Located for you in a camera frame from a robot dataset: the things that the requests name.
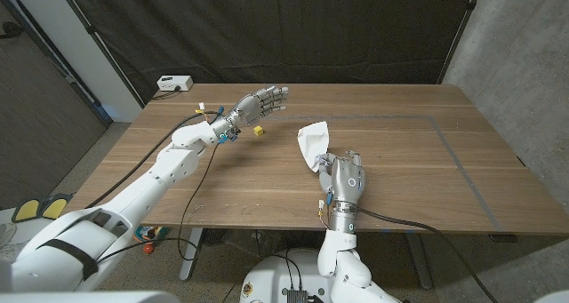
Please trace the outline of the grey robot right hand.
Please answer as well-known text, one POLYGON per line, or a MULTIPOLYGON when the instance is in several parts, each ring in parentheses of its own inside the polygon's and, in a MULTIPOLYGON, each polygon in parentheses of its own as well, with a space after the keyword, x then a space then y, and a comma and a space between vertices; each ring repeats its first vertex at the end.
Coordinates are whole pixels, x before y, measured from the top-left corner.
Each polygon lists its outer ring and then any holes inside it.
POLYGON ((358 204, 365 190, 361 155, 348 150, 346 156, 326 153, 317 157, 319 183, 333 201, 358 204))

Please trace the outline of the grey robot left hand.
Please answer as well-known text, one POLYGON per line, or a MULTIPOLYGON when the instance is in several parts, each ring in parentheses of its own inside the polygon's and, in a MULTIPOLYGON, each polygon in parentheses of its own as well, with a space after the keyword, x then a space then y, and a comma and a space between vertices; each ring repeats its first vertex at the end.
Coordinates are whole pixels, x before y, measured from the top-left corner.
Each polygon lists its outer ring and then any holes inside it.
POLYGON ((225 116, 211 124, 219 143, 235 140, 242 128, 255 126, 261 118, 285 110, 288 94, 288 87, 270 86, 245 95, 225 116))

